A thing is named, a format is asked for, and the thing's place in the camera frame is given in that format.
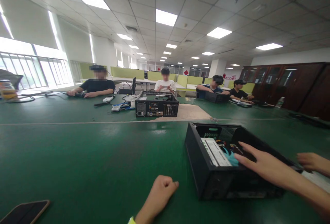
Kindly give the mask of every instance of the young man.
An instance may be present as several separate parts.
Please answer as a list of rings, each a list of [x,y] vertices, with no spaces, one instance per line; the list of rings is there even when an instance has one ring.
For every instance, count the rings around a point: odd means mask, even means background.
[[[223,77],[219,75],[215,75],[212,77],[211,84],[200,84],[197,86],[197,97],[200,99],[205,98],[205,92],[216,93],[219,92],[220,94],[229,94],[228,91],[223,91],[219,85],[223,84]]]
[[[76,93],[87,90],[85,98],[93,98],[99,95],[112,94],[115,89],[114,82],[107,80],[107,70],[101,65],[93,65],[89,67],[94,71],[95,79],[88,79],[80,87],[67,91],[69,96],[75,96]]]
[[[246,82],[243,81],[243,80],[235,80],[234,81],[234,88],[229,90],[230,98],[240,100],[242,102],[246,102],[246,103],[249,103],[249,104],[254,104],[252,101],[250,101],[250,99],[254,99],[254,96],[253,95],[249,96],[246,92],[241,90],[241,88],[245,84],[246,84]]]
[[[162,80],[158,80],[155,85],[156,92],[171,92],[176,91],[175,82],[169,80],[169,69],[163,68],[161,70]]]

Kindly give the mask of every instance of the water bottle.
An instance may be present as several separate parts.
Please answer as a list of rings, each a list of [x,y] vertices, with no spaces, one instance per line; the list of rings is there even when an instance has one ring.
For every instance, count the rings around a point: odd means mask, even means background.
[[[276,107],[281,108],[284,103],[284,97],[281,97],[276,104]]]

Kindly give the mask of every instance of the phone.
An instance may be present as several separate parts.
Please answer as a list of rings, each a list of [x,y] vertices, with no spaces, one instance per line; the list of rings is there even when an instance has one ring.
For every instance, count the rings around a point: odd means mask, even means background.
[[[0,224],[33,224],[49,204],[49,200],[44,200],[17,205],[0,221]]]

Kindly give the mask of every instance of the office chair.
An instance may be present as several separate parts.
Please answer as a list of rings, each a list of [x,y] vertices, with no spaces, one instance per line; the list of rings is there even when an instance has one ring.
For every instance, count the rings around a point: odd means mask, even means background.
[[[135,81],[136,81],[136,77],[133,78],[132,84],[128,84],[128,86],[120,86],[118,89],[118,94],[135,94],[135,87],[136,87]]]

